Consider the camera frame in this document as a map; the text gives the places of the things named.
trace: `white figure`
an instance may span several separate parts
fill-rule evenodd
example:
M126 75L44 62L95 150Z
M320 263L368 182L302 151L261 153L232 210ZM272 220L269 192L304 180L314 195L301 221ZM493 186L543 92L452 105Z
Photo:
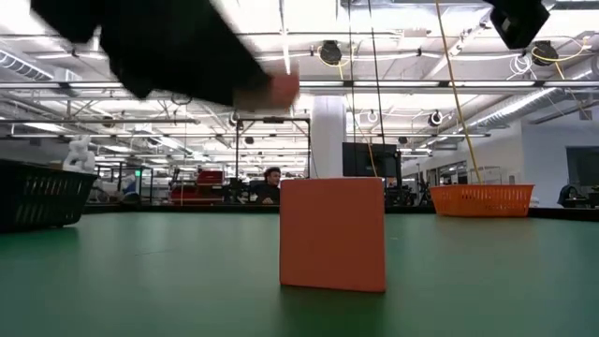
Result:
M68 143L68 156L63 169L72 172L94 173L95 155L88 151L89 136L77 136Z

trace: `red equipment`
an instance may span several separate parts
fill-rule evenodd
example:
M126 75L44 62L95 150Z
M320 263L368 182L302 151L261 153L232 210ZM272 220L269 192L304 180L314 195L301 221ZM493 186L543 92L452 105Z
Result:
M170 202L187 206L223 202L224 178L223 171L201 171L195 181L173 181Z

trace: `orange basket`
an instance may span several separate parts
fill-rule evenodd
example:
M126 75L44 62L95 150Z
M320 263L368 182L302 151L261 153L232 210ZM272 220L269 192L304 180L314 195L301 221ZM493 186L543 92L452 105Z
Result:
M533 194L533 185L450 185L431 187L437 214L448 216L524 217Z

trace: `green tabletop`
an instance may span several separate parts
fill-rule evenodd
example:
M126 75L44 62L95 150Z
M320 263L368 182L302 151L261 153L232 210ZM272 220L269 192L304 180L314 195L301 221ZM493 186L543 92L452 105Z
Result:
M377 295L279 286L278 221L101 214L0 236L0 336L599 336L599 224L388 215Z

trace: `monitor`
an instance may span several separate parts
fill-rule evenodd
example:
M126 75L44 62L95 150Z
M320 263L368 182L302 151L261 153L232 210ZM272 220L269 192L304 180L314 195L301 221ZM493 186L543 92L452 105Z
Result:
M401 177L401 160L394 144L369 144L345 142L343 144L344 177Z

